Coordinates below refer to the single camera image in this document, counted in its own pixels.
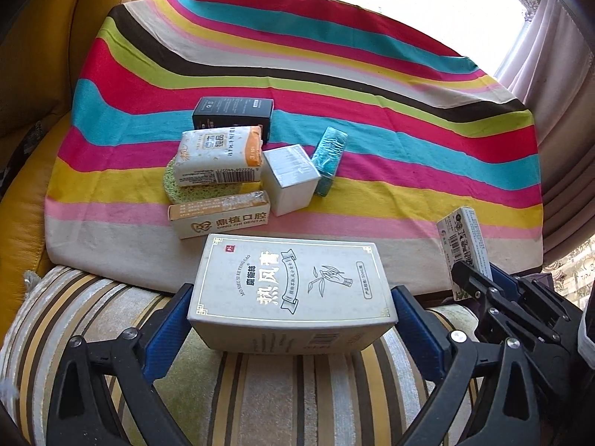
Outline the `white green text box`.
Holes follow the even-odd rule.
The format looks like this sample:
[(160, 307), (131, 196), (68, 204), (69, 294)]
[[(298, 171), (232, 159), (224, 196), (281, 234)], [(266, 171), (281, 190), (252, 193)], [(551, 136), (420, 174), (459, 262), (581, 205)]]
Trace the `white green text box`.
[(461, 206), (437, 223), (439, 238), (448, 271), (464, 262), (488, 279), (492, 279), (487, 248), (475, 210)]

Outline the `large cream medicine box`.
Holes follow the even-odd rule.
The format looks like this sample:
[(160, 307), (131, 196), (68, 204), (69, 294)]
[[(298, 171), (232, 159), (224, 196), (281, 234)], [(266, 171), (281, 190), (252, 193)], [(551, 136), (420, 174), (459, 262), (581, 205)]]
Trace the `large cream medicine box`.
[(209, 348), (327, 355), (367, 348), (397, 312), (375, 244), (211, 235), (187, 319)]

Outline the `round green sponge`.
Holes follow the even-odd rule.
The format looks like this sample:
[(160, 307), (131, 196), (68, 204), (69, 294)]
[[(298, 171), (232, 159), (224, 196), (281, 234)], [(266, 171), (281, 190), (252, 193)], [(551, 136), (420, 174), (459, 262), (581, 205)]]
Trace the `round green sponge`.
[(172, 204), (191, 203), (201, 199), (219, 196), (248, 193), (261, 189), (260, 182), (201, 184), (180, 187), (173, 176), (173, 162), (171, 159), (163, 174), (163, 189)]

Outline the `black box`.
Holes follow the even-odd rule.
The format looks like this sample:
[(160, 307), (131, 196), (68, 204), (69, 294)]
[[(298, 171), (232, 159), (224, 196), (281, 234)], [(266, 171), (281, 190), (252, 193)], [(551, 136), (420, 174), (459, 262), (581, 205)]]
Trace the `black box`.
[(259, 126), (264, 144), (269, 140), (274, 100), (245, 97), (203, 97), (192, 113), (194, 130)]

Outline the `black tracker device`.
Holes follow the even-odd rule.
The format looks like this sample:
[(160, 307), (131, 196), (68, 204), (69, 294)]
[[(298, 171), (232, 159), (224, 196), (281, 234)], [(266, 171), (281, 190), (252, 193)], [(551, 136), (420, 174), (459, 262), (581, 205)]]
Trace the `black tracker device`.
[(591, 291), (589, 301), (578, 328), (577, 349), (581, 358), (591, 369), (595, 369), (595, 297)]

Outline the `striped velvet cushion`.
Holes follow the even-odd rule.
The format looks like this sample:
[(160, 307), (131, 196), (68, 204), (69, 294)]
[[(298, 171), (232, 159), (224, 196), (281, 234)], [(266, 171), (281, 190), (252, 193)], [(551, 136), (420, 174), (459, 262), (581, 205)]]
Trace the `striped velvet cushion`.
[[(53, 268), (1, 295), (1, 399), (23, 436), (44, 444), (51, 387), (68, 339), (115, 338), (166, 295)], [(237, 355), (191, 333), (157, 392), (194, 445), (392, 445), (434, 386), (388, 331), (350, 355)]]

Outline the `colourful striped cloth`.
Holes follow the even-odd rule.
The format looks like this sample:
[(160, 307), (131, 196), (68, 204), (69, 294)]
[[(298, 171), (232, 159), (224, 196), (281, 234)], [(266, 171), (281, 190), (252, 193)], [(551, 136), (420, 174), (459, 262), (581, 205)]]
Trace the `colourful striped cloth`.
[(325, 197), (256, 234), (364, 240), (414, 293), (449, 280), (438, 221), (478, 216), (490, 260), (543, 261), (534, 119), (473, 61), (407, 25), (332, 0), (139, 0), (115, 6), (87, 54), (44, 200), (54, 264), (172, 290), (202, 241), (166, 216), (166, 164), (204, 97), (274, 102), (270, 148), (347, 147)]

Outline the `cream toothpaste box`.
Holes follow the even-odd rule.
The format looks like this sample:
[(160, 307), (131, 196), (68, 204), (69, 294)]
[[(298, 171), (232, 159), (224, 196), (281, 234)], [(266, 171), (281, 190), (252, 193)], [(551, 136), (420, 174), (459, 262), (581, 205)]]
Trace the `cream toothpaste box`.
[(181, 239), (221, 234), (268, 224), (270, 201), (264, 190), (173, 204), (167, 217)]

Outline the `teal box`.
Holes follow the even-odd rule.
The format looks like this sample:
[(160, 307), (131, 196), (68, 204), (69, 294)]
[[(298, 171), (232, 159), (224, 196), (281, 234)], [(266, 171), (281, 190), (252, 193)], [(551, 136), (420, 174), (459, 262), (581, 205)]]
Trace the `teal box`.
[(327, 196), (333, 185), (339, 164), (346, 148), (348, 134), (328, 127), (318, 145), (313, 151), (313, 166), (320, 174), (320, 179), (315, 189), (319, 196)]

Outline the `pink curtain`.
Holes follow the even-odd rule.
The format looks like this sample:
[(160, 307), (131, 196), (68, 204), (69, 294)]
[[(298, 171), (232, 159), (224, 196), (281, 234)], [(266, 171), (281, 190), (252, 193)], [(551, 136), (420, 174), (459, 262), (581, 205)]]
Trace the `pink curtain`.
[(544, 268), (580, 308), (594, 283), (594, 54), (561, 0), (520, 0), (527, 28), (496, 78), (534, 115)]

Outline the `white cube box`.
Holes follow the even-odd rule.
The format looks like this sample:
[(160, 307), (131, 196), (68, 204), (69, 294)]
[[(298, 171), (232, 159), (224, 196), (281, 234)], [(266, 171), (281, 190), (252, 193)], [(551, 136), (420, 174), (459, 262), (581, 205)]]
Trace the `white cube box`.
[(275, 216), (305, 209), (319, 180), (320, 173), (299, 144), (263, 152), (262, 187)]

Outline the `white orange packet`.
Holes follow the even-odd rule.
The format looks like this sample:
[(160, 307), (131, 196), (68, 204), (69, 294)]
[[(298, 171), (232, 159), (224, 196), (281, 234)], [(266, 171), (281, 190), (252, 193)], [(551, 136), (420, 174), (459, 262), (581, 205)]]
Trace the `white orange packet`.
[(259, 126), (191, 130), (181, 136), (173, 176), (181, 187), (258, 182), (262, 163)]

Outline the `yellow leather sofa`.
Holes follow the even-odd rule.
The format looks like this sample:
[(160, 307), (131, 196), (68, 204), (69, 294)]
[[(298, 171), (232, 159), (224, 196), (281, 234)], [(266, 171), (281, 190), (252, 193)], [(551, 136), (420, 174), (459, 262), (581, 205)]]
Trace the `yellow leather sofa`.
[(23, 274), (51, 268), (44, 196), (71, 125), (75, 83), (109, 11), (133, 0), (1, 0), (1, 330)]

